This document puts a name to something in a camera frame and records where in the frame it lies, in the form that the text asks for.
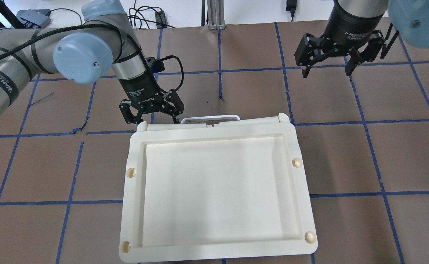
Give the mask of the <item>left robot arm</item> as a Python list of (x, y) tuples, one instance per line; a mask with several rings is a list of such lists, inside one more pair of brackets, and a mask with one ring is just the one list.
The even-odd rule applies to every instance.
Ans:
[(145, 57), (118, 0), (94, 0), (82, 7), (84, 24), (59, 29), (0, 29), (0, 115), (38, 74), (59, 73), (79, 84), (96, 82), (113, 70), (127, 99), (120, 109), (128, 124), (161, 112), (179, 123), (184, 104), (177, 89), (162, 90), (154, 74), (163, 61)]

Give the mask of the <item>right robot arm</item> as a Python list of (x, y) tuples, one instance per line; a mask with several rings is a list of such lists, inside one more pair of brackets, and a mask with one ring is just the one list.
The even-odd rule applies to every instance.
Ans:
[(295, 62), (306, 78), (318, 62), (349, 56), (350, 76), (358, 65), (385, 58), (397, 37), (429, 49), (429, 0), (335, 0), (323, 34), (303, 35)]

